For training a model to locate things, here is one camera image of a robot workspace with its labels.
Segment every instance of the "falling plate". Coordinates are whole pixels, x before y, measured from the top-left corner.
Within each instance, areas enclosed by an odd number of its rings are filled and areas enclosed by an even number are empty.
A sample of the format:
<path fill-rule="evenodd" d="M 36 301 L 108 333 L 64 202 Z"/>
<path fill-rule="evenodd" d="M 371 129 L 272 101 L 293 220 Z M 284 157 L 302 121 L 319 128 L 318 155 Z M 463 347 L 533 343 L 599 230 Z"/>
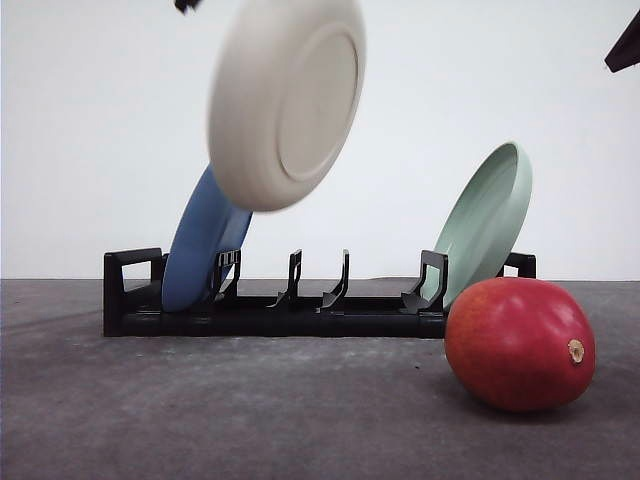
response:
<path fill-rule="evenodd" d="M 227 197 L 272 211 L 308 195 L 347 139 L 364 67 L 356 0 L 249 0 L 209 109 L 209 157 Z"/>

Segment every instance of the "plate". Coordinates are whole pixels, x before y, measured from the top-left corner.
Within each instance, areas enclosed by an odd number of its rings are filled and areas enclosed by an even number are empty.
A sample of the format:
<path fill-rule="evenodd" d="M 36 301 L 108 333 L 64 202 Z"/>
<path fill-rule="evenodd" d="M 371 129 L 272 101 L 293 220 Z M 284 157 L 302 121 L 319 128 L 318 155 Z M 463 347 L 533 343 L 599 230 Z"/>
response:
<path fill-rule="evenodd" d="M 434 250 L 449 256 L 444 306 L 468 286 L 495 277 L 520 234 L 532 188 L 531 163 L 513 142 L 498 147 L 458 198 Z M 429 271 L 421 294 L 431 299 L 437 272 Z"/>
<path fill-rule="evenodd" d="M 351 129 L 365 67 L 356 0 L 249 0 L 209 109 L 220 188 L 245 210 L 285 208 L 325 177 Z"/>
<path fill-rule="evenodd" d="M 216 254 L 242 246 L 251 215 L 226 198 L 207 167 L 171 245 L 162 281 L 165 311 L 185 310 L 206 296 Z"/>

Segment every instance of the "gray surface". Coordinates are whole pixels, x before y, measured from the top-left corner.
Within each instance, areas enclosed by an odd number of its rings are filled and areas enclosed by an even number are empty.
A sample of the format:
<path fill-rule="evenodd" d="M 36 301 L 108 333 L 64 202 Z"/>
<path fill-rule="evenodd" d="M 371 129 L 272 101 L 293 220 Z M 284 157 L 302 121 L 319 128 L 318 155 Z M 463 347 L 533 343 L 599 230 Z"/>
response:
<path fill-rule="evenodd" d="M 102 338 L 100 282 L 3 281 L 2 478 L 637 478 L 640 283 L 564 286 L 594 383 L 514 416 L 465 393 L 440 341 Z"/>

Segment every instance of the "white backdrop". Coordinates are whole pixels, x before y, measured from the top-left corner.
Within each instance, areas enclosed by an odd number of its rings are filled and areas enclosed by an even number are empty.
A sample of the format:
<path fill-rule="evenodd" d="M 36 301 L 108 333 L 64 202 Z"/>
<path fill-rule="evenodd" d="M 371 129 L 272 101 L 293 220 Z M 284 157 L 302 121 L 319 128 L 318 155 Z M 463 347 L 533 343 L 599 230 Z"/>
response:
<path fill-rule="evenodd" d="M 2 275 L 98 278 L 105 251 L 167 250 L 207 162 L 215 60 L 239 0 L 3 0 Z M 603 58 L 637 0 L 364 0 L 368 64 L 325 181 L 254 216 L 243 275 L 417 275 L 494 147 L 535 175 L 516 250 L 547 279 L 640 279 L 640 68 Z M 131 272 L 137 276 L 139 270 Z"/>

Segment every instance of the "black object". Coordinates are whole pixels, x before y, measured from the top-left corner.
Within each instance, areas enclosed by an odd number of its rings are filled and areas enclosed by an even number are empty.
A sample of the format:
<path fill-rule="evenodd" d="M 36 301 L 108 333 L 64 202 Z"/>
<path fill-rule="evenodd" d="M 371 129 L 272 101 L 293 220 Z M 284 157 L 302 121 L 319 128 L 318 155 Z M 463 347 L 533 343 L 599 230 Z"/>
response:
<path fill-rule="evenodd" d="M 640 63 L 640 10 L 604 61 L 613 73 Z"/>
<path fill-rule="evenodd" d="M 189 310 L 162 311 L 162 277 L 168 255 L 159 248 L 106 253 L 104 256 L 104 335 L 115 336 L 313 336 L 443 338 L 446 312 L 448 258 L 423 251 L 420 277 L 411 291 L 399 296 L 347 296 L 349 252 L 344 250 L 342 275 L 331 292 L 321 297 L 300 296 L 302 251 L 289 257 L 287 289 L 278 295 L 240 296 L 241 251 L 216 256 L 208 297 Z M 151 262 L 150 283 L 125 291 L 122 267 Z M 535 278 L 536 258 L 512 253 L 507 266 L 518 276 Z M 222 271 L 234 267 L 233 278 L 222 289 Z M 439 271 L 439 287 L 425 300 L 420 288 L 428 267 Z"/>
<path fill-rule="evenodd" d="M 187 11 L 188 7 L 195 10 L 201 0 L 176 0 L 176 8 L 182 13 Z"/>

